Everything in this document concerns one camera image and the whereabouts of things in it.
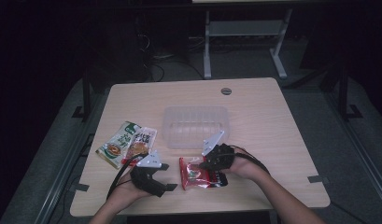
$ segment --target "table surface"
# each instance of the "table surface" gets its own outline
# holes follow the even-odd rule
[[[223,95],[222,88],[232,94]],[[325,207],[329,196],[321,182],[280,88],[273,78],[201,80],[164,83],[120,84],[112,87],[98,125],[91,152],[70,212],[75,217],[92,216],[104,203],[118,170],[102,160],[95,150],[126,121],[158,130],[154,148],[170,165],[153,178],[177,183],[162,198],[147,197],[121,214],[156,215],[272,209],[262,191],[249,180],[227,175],[229,185],[217,189],[180,186],[179,157],[200,156],[198,149],[169,149],[163,140],[163,112],[170,105],[222,105],[228,109],[230,135],[226,143],[244,147],[269,169],[272,177],[308,207]]]

